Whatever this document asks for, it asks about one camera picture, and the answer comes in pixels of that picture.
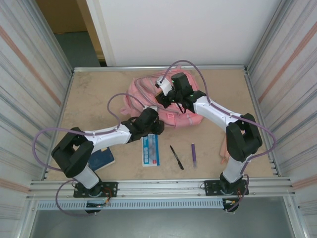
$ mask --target pink cloth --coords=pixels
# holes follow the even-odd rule
[[[180,66],[172,69],[171,72],[167,74],[166,78],[169,80],[169,82],[171,82],[171,77],[174,74],[180,72],[186,74],[188,81],[193,87],[194,91],[199,90],[194,77],[188,71],[181,70]],[[187,110],[186,113],[182,114],[176,104],[172,104],[165,109],[156,101],[155,96],[160,93],[161,90],[155,86],[155,82],[160,76],[163,76],[164,73],[165,71],[162,71],[151,76],[133,79],[127,93],[138,98],[144,105],[157,106],[159,119],[164,121],[165,125],[182,127],[199,124],[203,119],[202,116],[194,114],[189,110]],[[125,106],[120,110],[122,114],[129,114],[132,117],[137,117],[140,115],[143,109],[139,103],[135,102],[134,99],[131,99],[128,96],[124,96],[123,100]]]

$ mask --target wooden board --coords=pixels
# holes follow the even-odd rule
[[[77,72],[71,87],[61,127],[78,126],[81,130],[98,130],[116,125],[107,109],[109,98],[125,92],[133,78],[151,75],[156,71]],[[195,71],[200,89],[202,80]],[[255,115],[249,91],[241,70],[203,70],[210,97],[228,109]],[[123,98],[111,103],[113,112],[122,120],[129,116],[120,114]],[[197,126],[167,127],[158,137],[160,166],[142,167],[141,141],[111,146],[115,163],[97,172],[101,179],[202,179],[218,178],[226,164],[221,165],[219,155],[225,133],[214,123],[203,119]],[[197,167],[193,167],[191,144],[196,145]],[[180,170],[169,146],[174,147],[185,170]],[[267,156],[254,159],[247,167],[251,177],[273,176]],[[49,180],[65,180],[61,172],[49,171]]]

